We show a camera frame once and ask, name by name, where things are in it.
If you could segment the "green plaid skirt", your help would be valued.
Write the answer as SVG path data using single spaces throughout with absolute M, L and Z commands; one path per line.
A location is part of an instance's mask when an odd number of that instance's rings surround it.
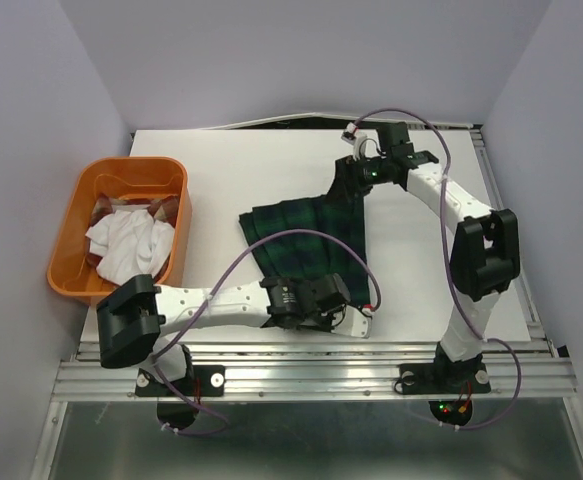
M 340 178 L 344 166 L 336 161 L 336 175 L 329 192 L 317 197 L 284 200 L 256 206 L 239 215 L 239 225 L 249 245 L 279 233 L 298 232 L 270 240 L 253 251 L 265 277 L 316 280 L 338 274 L 355 306 L 371 303 L 366 263 L 364 198 L 346 199 Z

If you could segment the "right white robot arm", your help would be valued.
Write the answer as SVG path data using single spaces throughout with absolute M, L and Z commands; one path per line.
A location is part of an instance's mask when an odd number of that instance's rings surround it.
M 453 390 L 467 378 L 463 362 L 482 353 L 492 312 L 520 274 L 517 217 L 470 194 L 431 152 L 417 152 L 403 123 L 377 129 L 375 157 L 366 155 L 368 136 L 355 123 L 347 125 L 342 139 L 353 147 L 352 158 L 345 162 L 353 176 L 345 182 L 351 196 L 394 184 L 439 218 L 453 309 L 440 340 L 446 357 L 432 364 L 431 378 L 437 387 Z

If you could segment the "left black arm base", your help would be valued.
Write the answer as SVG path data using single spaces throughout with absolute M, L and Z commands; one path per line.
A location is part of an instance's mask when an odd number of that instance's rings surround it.
M 163 431 L 187 437 L 211 436 L 226 430 L 229 421 L 202 400 L 224 395 L 225 373 L 222 365 L 201 365 L 184 378 L 165 385 L 148 371 L 139 369 L 134 395 L 158 399 L 156 417 Z

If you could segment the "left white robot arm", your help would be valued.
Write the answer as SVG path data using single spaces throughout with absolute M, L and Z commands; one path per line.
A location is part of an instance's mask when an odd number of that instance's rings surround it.
M 100 365 L 138 365 L 166 347 L 161 338 L 193 328 L 328 327 L 349 303 L 337 274 L 318 280 L 270 277 L 217 292 L 157 285 L 148 274 L 136 275 L 97 305 Z

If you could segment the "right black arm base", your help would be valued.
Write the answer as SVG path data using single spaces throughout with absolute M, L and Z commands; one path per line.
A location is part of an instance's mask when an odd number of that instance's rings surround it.
M 443 425 L 466 427 L 473 415 L 473 397 L 491 392 L 489 375 L 481 358 L 477 361 L 399 365 L 393 391 L 407 397 L 430 396 L 429 409 Z

